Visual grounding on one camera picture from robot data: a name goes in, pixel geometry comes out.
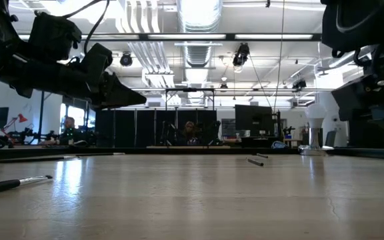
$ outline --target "black partition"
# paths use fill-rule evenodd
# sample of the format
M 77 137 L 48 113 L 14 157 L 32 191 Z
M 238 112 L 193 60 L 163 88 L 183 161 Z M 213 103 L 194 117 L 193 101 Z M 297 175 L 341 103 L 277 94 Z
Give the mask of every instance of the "black partition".
M 116 110 L 96 112 L 96 132 L 99 147 L 147 147 L 160 145 L 163 122 L 177 126 L 180 131 L 186 122 L 201 123 L 203 129 L 217 120 L 216 111 L 205 110 Z
M 147 147 L 155 143 L 155 110 L 137 111 L 137 138 L 136 147 Z
M 135 111 L 115 112 L 115 147 L 134 147 Z
M 188 121 L 196 124 L 197 113 L 198 112 L 196 110 L 177 110 L 177 128 L 180 131 L 183 131 Z
M 96 111 L 96 136 L 98 147 L 114 147 L 115 111 Z
M 176 114 L 175 111 L 157 111 L 157 129 L 155 131 L 156 145 L 159 145 L 161 140 L 161 134 L 163 132 L 163 122 L 168 121 L 175 125 Z

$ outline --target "workbench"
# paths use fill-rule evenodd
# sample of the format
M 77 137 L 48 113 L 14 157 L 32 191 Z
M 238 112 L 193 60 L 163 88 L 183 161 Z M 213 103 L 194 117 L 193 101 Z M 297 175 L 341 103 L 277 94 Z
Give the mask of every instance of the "workbench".
M 258 167 L 246 157 L 264 163 Z M 384 160 L 118 155 L 0 164 L 0 239 L 384 239 Z

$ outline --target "person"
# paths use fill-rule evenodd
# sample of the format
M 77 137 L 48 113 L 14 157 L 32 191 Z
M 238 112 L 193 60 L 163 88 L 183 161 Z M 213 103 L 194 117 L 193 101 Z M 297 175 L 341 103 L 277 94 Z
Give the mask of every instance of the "person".
M 74 142 L 81 140 L 81 132 L 75 128 L 75 119 L 73 117 L 66 117 L 65 131 L 60 135 L 58 140 L 42 141 L 40 145 L 70 145 Z
M 195 124 L 191 121 L 188 121 L 185 124 L 185 128 L 182 132 L 183 136 L 181 139 L 181 143 L 183 145 L 196 145 L 197 139 L 196 139 L 196 129 Z

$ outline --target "desk lamp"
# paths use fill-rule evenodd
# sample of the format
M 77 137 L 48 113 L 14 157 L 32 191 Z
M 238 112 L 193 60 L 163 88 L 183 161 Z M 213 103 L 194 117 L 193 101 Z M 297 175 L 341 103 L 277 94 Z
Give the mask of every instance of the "desk lamp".
M 320 136 L 323 134 L 322 124 L 327 112 L 321 104 L 314 103 L 306 108 L 305 114 L 309 121 L 309 145 L 300 146 L 301 154 L 325 155 L 321 148 L 320 141 L 322 141 L 322 138 Z

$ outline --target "camera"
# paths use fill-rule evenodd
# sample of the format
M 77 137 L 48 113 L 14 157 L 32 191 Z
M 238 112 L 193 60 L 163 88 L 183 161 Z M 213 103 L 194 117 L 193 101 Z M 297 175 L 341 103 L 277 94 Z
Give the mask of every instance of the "camera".
M 133 64 L 133 59 L 131 58 L 131 53 L 130 52 L 124 52 L 119 63 L 123 67 L 130 67 Z
M 250 54 L 250 48 L 248 47 L 248 43 L 241 43 L 239 46 L 235 57 L 233 58 L 233 65 L 236 67 L 240 67 L 245 64 L 248 60 L 247 56 Z
M 339 106 L 341 121 L 367 120 L 384 129 L 384 1 L 321 0 L 322 42 L 335 58 L 354 51 L 353 61 L 364 76 L 331 92 Z M 362 47 L 371 50 L 371 60 L 359 59 Z
M 20 96 L 30 98 L 37 89 L 89 101 L 93 109 L 146 103 L 144 96 L 105 71 L 112 64 L 112 52 L 99 43 L 87 51 L 85 42 L 82 61 L 74 57 L 67 64 L 58 63 L 68 60 L 83 38 L 67 19 L 81 9 L 60 17 L 36 11 L 29 40 L 23 41 L 11 24 L 16 17 L 10 16 L 7 6 L 7 0 L 0 0 L 0 81 Z

